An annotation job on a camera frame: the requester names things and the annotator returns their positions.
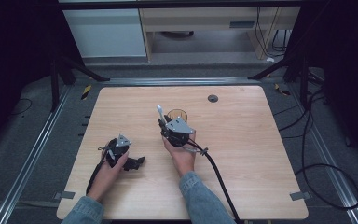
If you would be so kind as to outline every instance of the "hand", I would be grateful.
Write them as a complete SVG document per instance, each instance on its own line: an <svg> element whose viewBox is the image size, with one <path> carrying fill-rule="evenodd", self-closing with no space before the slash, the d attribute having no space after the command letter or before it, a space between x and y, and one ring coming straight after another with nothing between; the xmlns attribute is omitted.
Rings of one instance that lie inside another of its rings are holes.
<svg viewBox="0 0 358 224"><path fill-rule="evenodd" d="M196 139L196 131L190 135L190 139L195 141ZM167 138L162 136L162 141L164 142L165 148L170 152L173 165L176 168L176 171L179 174L179 177L182 177L187 172L194 171L194 162L196 160L196 153L187 151L181 147L174 147L168 141ZM184 147L193 148L191 145L184 145Z"/></svg>
<svg viewBox="0 0 358 224"><path fill-rule="evenodd" d="M118 159L116 165L113 168L110 167L107 161L104 161L101 165L100 171L95 176L94 182L92 183L92 187L89 190L87 196L100 203L104 194L112 188L113 184L117 180L118 175L122 170L123 165L126 163L128 157L129 151L127 151L120 157L120 159Z"/></svg>

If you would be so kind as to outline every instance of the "table top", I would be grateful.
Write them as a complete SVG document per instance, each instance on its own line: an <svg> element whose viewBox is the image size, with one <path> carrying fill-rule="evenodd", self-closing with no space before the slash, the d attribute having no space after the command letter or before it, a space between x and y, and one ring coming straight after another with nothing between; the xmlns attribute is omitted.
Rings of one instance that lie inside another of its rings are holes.
<svg viewBox="0 0 358 224"><path fill-rule="evenodd" d="M211 103L214 94L218 101ZM90 176L108 141L124 134L132 141L130 157L145 156L139 170L123 171L103 200L109 219L189 219L178 187L179 177L164 148L157 105L164 113L183 109L197 130L196 142L207 147L241 219L302 219L308 210L272 117L263 89L258 86L186 86L103 88L92 112L57 211L64 218L85 195ZM227 200L213 167L200 154L197 174L222 201Z"/></svg>

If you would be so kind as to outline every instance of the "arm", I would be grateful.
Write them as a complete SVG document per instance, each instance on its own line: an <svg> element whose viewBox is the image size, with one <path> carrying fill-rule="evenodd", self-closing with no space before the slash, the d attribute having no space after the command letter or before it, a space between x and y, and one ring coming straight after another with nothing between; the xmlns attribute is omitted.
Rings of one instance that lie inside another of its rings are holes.
<svg viewBox="0 0 358 224"><path fill-rule="evenodd" d="M87 196L83 196L71 210L71 212L62 221L66 223L88 223L99 224L103 220L103 206L101 200L103 196L112 188L118 178L121 168L126 163L129 152L126 152L111 168L107 162L104 162L100 171L95 176L92 187Z"/></svg>
<svg viewBox="0 0 358 224"><path fill-rule="evenodd" d="M192 140L195 137L195 134L190 135ZM179 188L186 200L187 212L192 223L235 223L217 196L202 183L202 180L194 172L196 153L180 147L173 147L165 137L162 137L162 140L181 177Z"/></svg>

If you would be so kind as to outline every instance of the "white cabinet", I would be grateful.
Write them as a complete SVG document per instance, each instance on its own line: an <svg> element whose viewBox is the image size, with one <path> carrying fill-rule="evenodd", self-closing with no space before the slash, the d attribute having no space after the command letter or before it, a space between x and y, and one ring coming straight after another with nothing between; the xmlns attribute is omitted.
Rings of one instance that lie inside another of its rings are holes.
<svg viewBox="0 0 358 224"><path fill-rule="evenodd" d="M146 56L138 9L65 10L63 13L83 59Z"/></svg>

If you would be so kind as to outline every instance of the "sleeve cuff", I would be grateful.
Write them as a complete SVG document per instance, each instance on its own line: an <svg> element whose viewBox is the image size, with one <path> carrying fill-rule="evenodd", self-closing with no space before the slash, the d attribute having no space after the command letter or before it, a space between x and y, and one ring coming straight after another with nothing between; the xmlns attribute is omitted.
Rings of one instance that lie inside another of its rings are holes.
<svg viewBox="0 0 358 224"><path fill-rule="evenodd" d="M179 188L182 192L182 195L185 196L187 192L200 181L200 177L197 176L194 171L187 172L185 175L183 175L179 182Z"/></svg>
<svg viewBox="0 0 358 224"><path fill-rule="evenodd" d="M103 206L87 196L81 197L73 210L91 218L95 222L100 222L103 219Z"/></svg>

